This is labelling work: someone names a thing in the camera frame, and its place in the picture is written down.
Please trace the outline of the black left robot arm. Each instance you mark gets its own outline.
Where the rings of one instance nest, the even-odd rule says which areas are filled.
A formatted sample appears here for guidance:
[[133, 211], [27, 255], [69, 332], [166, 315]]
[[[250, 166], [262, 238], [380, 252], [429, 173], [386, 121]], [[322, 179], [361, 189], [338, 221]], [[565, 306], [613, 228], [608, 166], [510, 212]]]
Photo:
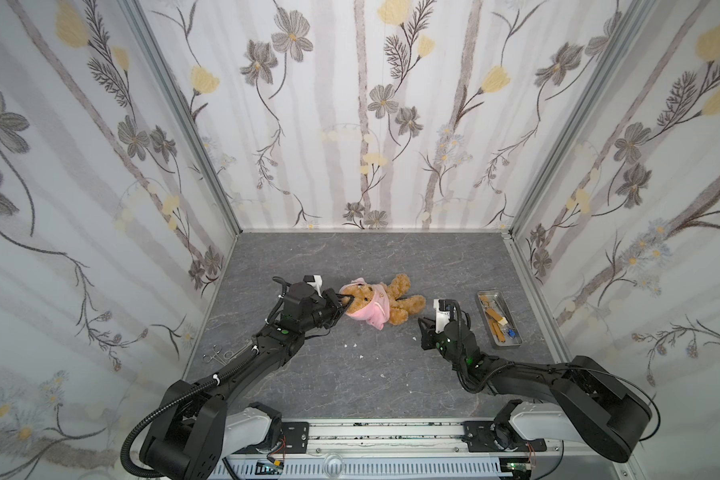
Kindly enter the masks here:
[[276, 440], [278, 414], [252, 405], [239, 415], [229, 406], [269, 373], [286, 365], [315, 328], [332, 329], [353, 303], [351, 296], [322, 289], [317, 275], [281, 287], [277, 303], [248, 346], [216, 372], [194, 382], [179, 380], [165, 392], [160, 406], [126, 436], [120, 462], [140, 478], [206, 479], [226, 456], [242, 449], [232, 441], [244, 428], [260, 424], [248, 445]]

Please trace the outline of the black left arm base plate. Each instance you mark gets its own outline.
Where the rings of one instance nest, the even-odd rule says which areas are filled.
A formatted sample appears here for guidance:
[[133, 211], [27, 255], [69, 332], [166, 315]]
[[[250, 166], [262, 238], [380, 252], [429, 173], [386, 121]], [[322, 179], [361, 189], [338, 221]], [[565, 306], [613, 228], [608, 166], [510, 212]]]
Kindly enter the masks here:
[[264, 440], [255, 446], [260, 453], [280, 452], [305, 454], [308, 448], [310, 424], [308, 422], [273, 422]]

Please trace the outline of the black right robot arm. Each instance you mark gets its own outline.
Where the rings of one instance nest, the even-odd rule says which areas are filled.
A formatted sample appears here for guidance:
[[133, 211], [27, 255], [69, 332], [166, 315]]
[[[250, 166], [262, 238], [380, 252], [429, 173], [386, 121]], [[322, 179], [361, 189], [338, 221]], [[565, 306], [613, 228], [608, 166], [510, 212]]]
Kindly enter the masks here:
[[587, 356], [567, 363], [516, 362], [480, 350], [469, 315], [454, 300], [438, 300], [437, 319], [420, 318], [421, 345], [435, 350], [471, 393], [519, 395], [561, 408], [583, 443], [602, 457], [625, 463], [653, 415], [624, 380]]

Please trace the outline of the pink bear hoodie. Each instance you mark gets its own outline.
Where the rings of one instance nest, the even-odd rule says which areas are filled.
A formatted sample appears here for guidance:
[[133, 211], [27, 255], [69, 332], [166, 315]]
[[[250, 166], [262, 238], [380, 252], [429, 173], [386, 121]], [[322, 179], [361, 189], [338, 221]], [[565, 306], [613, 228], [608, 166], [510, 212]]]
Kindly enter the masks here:
[[363, 278], [344, 285], [340, 294], [348, 305], [346, 315], [382, 330], [390, 319], [390, 299], [381, 284], [368, 284]]

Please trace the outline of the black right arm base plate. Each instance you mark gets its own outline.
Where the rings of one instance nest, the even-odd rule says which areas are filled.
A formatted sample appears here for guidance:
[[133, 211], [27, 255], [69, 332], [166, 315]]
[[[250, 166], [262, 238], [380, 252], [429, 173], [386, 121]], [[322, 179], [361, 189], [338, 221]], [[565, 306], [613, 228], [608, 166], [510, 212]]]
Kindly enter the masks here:
[[531, 453], [547, 450], [543, 439], [524, 440], [508, 423], [465, 421], [463, 428], [462, 440], [470, 453]]

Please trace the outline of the brown plush teddy bear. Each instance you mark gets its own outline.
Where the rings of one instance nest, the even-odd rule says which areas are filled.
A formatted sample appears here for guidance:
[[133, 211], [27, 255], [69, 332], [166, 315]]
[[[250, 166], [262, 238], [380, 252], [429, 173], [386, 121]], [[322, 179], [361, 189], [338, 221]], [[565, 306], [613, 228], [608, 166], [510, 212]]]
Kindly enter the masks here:
[[376, 284], [381, 284], [385, 288], [390, 299], [390, 319], [384, 327], [387, 324], [398, 326], [407, 322], [411, 316], [421, 313], [427, 305], [424, 296], [408, 295], [411, 281], [406, 274], [396, 275], [389, 284]]

